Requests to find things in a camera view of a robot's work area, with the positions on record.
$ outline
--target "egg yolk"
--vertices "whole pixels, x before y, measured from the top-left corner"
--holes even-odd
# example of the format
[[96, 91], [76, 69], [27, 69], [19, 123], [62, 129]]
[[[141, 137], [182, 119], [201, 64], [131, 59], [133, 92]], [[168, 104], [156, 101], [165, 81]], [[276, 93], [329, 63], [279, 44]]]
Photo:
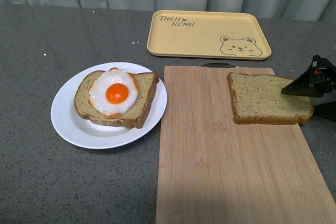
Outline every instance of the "egg yolk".
[[128, 88], [121, 83], [112, 84], [106, 90], [106, 100], [112, 104], [119, 104], [124, 102], [130, 91]]

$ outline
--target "bread crust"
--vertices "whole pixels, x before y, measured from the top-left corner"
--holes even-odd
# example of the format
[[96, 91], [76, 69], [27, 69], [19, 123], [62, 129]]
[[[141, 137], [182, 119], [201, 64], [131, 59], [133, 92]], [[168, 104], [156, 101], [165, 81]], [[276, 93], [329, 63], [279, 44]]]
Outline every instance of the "bread crust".
[[135, 104], [123, 115], [117, 118], [108, 118], [93, 106], [89, 104], [90, 94], [89, 89], [104, 71], [94, 71], [89, 73], [79, 85], [74, 99], [75, 110], [77, 114], [86, 120], [90, 120], [94, 124], [103, 126], [124, 126], [127, 128], [142, 128], [151, 108], [152, 101], [156, 93], [156, 84], [159, 82], [159, 76], [155, 72], [134, 74], [138, 82], [144, 76], [151, 80], [150, 85], [146, 87], [139, 86], [139, 95]]
[[[229, 73], [227, 76], [227, 80], [228, 80], [228, 87], [229, 87], [229, 91], [230, 91], [230, 96], [231, 96], [231, 104], [232, 104], [232, 111], [233, 111], [233, 115], [234, 115], [234, 122], [236, 124], [256, 124], [256, 123], [260, 123], [260, 124], [274, 124], [274, 125], [284, 125], [284, 124], [296, 124], [296, 123], [307, 123], [312, 114], [313, 114], [313, 104], [310, 100], [311, 103], [311, 107], [310, 107], [310, 111], [307, 112], [307, 114], [305, 115], [296, 115], [296, 116], [262, 116], [262, 115], [255, 115], [255, 116], [240, 116], [237, 108], [236, 108], [236, 104], [237, 104], [237, 94], [236, 94], [236, 90], [233, 84], [233, 77], [232, 75], [236, 74], [236, 73]], [[244, 74], [244, 73], [239, 73], [242, 75], [246, 75], [246, 76], [272, 76], [271, 74]], [[287, 79], [287, 80], [292, 80], [290, 78], [286, 78], [286, 77], [281, 77], [283, 79]]]

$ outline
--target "bear illustration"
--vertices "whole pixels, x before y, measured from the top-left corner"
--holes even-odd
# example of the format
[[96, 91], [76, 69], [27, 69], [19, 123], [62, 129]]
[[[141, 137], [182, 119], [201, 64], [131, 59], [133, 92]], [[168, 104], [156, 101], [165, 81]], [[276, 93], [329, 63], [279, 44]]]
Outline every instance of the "bear illustration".
[[256, 40], [252, 38], [231, 39], [224, 36], [220, 38], [221, 52], [233, 56], [260, 56], [262, 51], [256, 46]]

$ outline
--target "egg white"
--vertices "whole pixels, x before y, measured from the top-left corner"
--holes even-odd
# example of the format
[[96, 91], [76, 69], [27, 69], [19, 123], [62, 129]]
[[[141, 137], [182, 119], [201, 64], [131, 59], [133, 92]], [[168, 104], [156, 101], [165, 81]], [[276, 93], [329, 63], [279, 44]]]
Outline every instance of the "egg white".
[[[104, 72], [92, 85], [90, 89], [91, 105], [100, 113], [111, 115], [125, 114], [132, 107], [138, 98], [139, 91], [135, 80], [124, 69], [113, 68]], [[127, 99], [119, 104], [112, 104], [106, 99], [106, 90], [115, 83], [121, 83], [129, 89]]]

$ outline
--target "fried egg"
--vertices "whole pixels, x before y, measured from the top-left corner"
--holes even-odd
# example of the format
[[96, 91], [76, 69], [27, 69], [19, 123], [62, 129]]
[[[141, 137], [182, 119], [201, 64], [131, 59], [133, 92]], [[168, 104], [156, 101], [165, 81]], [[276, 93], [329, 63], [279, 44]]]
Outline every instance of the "fried egg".
[[96, 110], [109, 118], [116, 118], [134, 105], [139, 88], [133, 74], [111, 68], [93, 83], [89, 94], [89, 103]]

